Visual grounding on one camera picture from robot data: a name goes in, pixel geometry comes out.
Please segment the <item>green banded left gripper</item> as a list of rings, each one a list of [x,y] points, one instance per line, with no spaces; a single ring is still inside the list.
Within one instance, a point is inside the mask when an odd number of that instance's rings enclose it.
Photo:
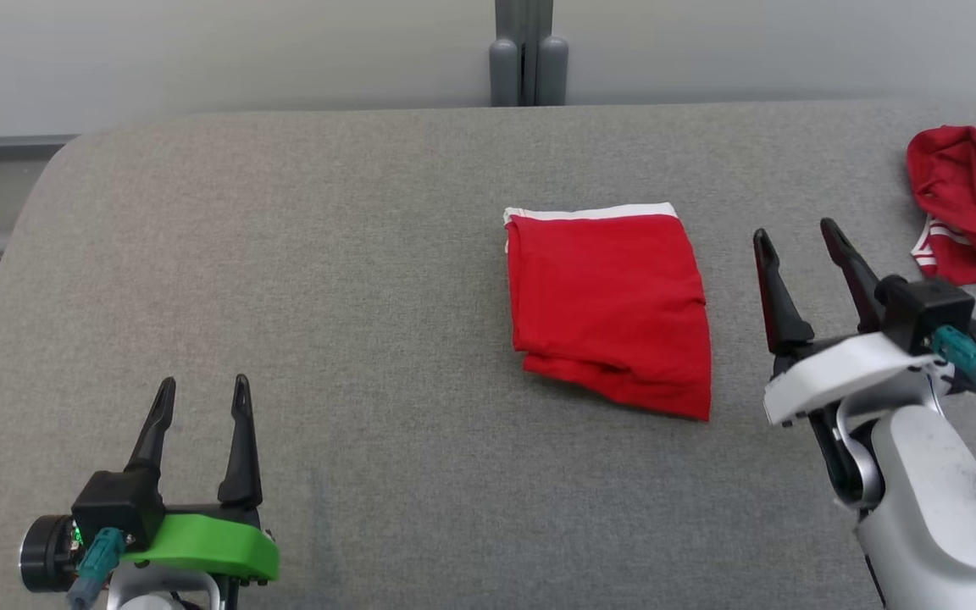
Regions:
[[[125,472],[159,474],[165,434],[174,417],[175,391],[174,378],[160,382]],[[218,502],[225,508],[198,505],[190,511],[170,511],[152,544],[144,551],[125,552],[121,563],[163,565],[259,583],[280,579],[280,549],[257,509],[263,502],[263,487],[246,374],[236,376],[230,413],[233,436],[227,471],[218,487]]]

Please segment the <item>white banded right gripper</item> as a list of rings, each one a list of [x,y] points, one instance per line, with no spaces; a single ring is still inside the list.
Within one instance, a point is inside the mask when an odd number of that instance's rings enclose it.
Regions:
[[[849,413],[863,414],[929,401],[933,387],[946,391],[942,378],[951,364],[930,352],[912,356],[882,329],[885,308],[875,297],[879,279],[833,219],[820,220],[830,259],[840,268],[857,311],[857,332],[840,343],[803,358],[775,375],[764,387],[763,409],[771,425],[782,425],[829,404],[848,401]],[[767,231],[754,233],[754,255],[769,351],[786,357],[810,345],[814,329],[803,320],[781,275],[781,259]]]

